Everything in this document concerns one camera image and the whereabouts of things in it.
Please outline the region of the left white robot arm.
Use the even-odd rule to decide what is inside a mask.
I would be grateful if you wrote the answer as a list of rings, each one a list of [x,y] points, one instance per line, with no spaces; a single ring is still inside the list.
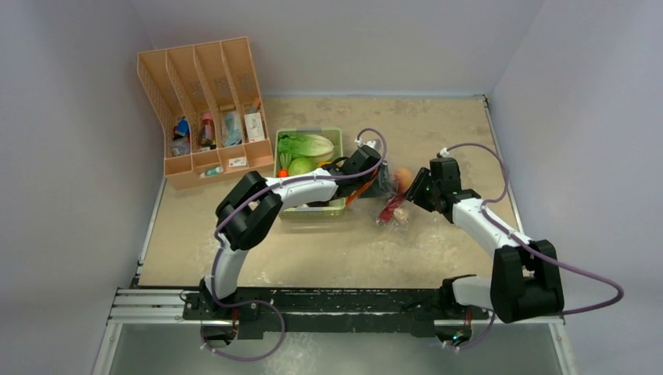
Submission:
[[[237,291],[249,250],[266,238],[283,211],[348,198],[371,180],[385,157],[386,152],[362,145],[340,166],[331,164],[294,177],[266,178],[255,171],[242,177],[216,208],[213,236],[219,249],[210,275],[202,279],[208,291],[203,310],[215,320],[231,314],[231,295]]]

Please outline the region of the fake orange carrot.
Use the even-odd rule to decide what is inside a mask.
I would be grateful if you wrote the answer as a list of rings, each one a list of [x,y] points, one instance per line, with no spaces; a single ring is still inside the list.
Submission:
[[[276,174],[277,177],[282,178],[282,177],[288,177],[289,172],[288,168],[290,163],[292,162],[292,156],[288,153],[281,153],[279,155],[279,170]]]

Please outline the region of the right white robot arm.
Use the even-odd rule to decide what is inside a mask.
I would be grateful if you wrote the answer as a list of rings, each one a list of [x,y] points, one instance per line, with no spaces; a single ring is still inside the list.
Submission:
[[[439,307],[457,318],[469,306],[493,311],[505,323],[557,315],[564,309],[561,276],[553,261],[555,247],[534,241],[494,216],[481,196],[461,186],[455,159],[432,159],[418,171],[405,199],[442,214],[493,257],[491,275],[462,275],[443,280]]]

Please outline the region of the clear zip top bag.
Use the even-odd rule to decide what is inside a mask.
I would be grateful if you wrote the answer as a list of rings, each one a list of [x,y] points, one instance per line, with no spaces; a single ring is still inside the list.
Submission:
[[[392,169],[384,163],[358,192],[347,199],[346,206],[382,230],[405,235],[413,214],[404,195],[413,182],[411,169]]]

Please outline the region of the fake peach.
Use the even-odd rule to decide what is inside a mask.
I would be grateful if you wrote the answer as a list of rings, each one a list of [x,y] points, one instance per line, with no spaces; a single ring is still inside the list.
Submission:
[[[394,180],[397,183],[397,191],[404,194],[412,185],[414,177],[408,168],[397,168],[394,170]]]

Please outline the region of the fake green cabbage head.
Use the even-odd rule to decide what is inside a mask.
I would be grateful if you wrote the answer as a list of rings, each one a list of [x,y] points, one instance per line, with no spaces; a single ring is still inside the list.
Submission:
[[[294,158],[288,165],[288,175],[290,177],[311,173],[317,168],[317,163],[311,158]]]

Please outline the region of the fake red chili pepper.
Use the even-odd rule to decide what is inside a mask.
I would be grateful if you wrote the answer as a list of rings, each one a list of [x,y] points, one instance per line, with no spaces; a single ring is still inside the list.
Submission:
[[[378,214],[376,223],[379,226],[386,225],[392,220],[392,215],[393,211],[397,208],[399,208],[404,201],[404,196],[403,195],[395,195],[392,198],[390,198],[386,206],[382,209],[382,211]]]

